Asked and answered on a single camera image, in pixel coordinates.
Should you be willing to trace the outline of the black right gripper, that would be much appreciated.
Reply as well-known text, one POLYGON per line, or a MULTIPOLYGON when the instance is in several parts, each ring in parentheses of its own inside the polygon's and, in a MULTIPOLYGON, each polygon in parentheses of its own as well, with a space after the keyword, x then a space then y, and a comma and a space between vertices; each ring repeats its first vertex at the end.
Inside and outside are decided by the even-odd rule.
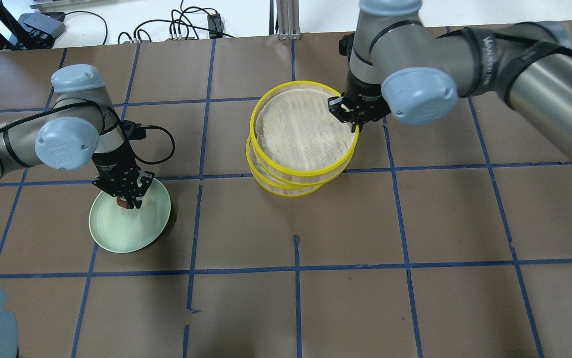
POLYGON ((342 124, 351 124, 352 133, 361 133, 364 124, 377 122, 391 114, 381 95, 370 98, 350 96, 346 92, 328 99, 328 111, 342 124))

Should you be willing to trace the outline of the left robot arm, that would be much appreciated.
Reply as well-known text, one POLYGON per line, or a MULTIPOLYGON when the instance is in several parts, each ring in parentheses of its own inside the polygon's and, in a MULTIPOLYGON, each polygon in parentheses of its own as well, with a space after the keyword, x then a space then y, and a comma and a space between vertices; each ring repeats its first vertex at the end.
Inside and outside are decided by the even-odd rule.
POLYGON ((91 162, 94 186, 126 209, 140 208, 154 173, 136 163, 129 140, 136 125, 120 120, 97 68, 73 64, 50 81, 57 95, 51 109, 0 124, 0 179, 38 165, 72 171, 91 162))

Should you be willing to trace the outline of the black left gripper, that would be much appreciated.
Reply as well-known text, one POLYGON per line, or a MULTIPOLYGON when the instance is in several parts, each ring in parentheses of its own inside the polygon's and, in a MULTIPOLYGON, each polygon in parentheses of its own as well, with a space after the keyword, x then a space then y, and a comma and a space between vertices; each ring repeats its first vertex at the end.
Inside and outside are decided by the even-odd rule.
POLYGON ((153 172, 129 169, 113 174, 109 172, 98 173, 92 184, 113 197, 117 205, 125 205, 125 200, 133 201, 133 208, 141 209, 149 204, 147 194, 154 178, 153 172))

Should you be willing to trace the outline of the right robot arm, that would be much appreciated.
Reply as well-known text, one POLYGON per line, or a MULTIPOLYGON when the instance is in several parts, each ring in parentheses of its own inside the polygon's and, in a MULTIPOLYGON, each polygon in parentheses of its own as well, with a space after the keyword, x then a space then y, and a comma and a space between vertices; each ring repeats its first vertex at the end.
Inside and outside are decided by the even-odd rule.
POLYGON ((391 115, 406 125, 448 115, 494 91, 572 161, 572 41, 560 23, 464 27, 433 38, 420 0, 362 0, 340 41, 347 86, 328 111, 353 131, 391 115))

